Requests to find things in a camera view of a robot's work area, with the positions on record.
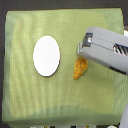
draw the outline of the white oval plate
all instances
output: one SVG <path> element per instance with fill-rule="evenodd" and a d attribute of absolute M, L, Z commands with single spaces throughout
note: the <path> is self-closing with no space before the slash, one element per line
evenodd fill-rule
<path fill-rule="evenodd" d="M 41 37 L 34 48 L 34 66 L 42 76 L 51 76 L 58 68 L 60 50 L 56 40 L 51 36 Z"/>

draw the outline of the orange toy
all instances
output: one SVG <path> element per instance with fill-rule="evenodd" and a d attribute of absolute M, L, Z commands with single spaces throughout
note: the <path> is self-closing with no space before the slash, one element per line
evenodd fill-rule
<path fill-rule="evenodd" d="M 88 60 L 86 60 L 83 57 L 79 57 L 76 62 L 75 62 L 75 67 L 74 67 L 74 79 L 79 79 L 81 75 L 84 74 L 88 67 Z"/>

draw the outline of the orange object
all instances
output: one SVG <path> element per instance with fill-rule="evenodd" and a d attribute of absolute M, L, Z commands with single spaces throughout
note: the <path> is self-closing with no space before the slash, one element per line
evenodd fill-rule
<path fill-rule="evenodd" d="M 74 79 L 79 79 L 81 75 L 84 74 L 88 67 L 88 60 L 86 60 L 83 57 L 79 57 L 76 62 L 75 62 L 75 67 L 74 67 Z"/>

